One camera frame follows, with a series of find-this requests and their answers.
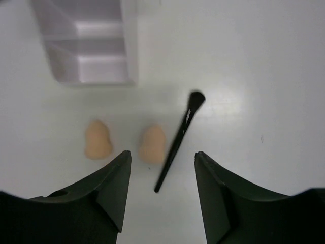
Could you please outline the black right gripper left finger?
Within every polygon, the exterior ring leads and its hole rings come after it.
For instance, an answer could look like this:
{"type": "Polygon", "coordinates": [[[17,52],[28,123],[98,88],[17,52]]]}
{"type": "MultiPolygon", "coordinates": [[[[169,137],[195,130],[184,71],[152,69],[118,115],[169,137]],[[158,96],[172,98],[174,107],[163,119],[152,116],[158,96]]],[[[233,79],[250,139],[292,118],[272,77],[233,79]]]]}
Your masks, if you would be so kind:
{"type": "Polygon", "coordinates": [[[1,243],[116,243],[122,231],[132,156],[47,197],[1,192],[1,243]]]}

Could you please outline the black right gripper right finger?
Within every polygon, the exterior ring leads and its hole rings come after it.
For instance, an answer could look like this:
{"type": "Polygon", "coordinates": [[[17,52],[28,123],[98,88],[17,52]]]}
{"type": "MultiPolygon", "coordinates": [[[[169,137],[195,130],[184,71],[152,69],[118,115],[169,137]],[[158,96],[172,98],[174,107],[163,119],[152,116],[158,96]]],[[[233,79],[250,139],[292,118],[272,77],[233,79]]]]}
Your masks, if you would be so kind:
{"type": "Polygon", "coordinates": [[[195,175],[207,243],[324,243],[324,189],[286,196],[196,153],[195,175]]]}

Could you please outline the beige makeup sponge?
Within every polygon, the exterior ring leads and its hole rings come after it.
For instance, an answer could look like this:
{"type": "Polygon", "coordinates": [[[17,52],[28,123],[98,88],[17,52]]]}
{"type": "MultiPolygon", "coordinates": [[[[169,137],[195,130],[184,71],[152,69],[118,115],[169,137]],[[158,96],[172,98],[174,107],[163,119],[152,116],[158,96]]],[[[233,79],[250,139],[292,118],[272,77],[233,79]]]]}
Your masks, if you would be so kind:
{"type": "Polygon", "coordinates": [[[100,120],[92,121],[85,131],[85,155],[91,160],[107,158],[113,151],[109,128],[100,120]]]}
{"type": "Polygon", "coordinates": [[[162,164],[165,159],[166,136],[160,125],[148,127],[142,136],[139,157],[146,163],[162,164]]]}

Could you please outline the small black angled brush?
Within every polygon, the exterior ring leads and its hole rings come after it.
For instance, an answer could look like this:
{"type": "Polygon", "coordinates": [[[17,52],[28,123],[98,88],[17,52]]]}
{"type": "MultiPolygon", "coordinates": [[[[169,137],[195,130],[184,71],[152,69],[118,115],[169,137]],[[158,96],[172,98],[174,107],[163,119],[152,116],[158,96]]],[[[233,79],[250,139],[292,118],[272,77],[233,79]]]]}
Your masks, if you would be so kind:
{"type": "Polygon", "coordinates": [[[170,150],[165,159],[162,170],[159,174],[158,180],[154,187],[154,192],[158,193],[161,189],[161,186],[167,176],[167,173],[170,169],[170,166],[180,148],[180,145],[185,137],[185,134],[191,124],[196,112],[200,109],[200,107],[204,104],[206,98],[205,95],[199,90],[193,90],[190,92],[187,100],[186,111],[183,115],[181,123],[179,125],[178,131],[174,137],[174,140],[171,144],[170,150]]]}

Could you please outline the white compartment organizer box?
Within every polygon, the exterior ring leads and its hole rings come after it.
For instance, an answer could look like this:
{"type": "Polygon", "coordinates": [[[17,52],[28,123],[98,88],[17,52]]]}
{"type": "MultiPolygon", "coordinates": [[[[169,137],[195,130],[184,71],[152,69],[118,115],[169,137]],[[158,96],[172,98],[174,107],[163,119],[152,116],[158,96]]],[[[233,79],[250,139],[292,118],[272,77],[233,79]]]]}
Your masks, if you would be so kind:
{"type": "Polygon", "coordinates": [[[139,80],[136,1],[31,1],[53,78],[60,84],[139,80]]]}

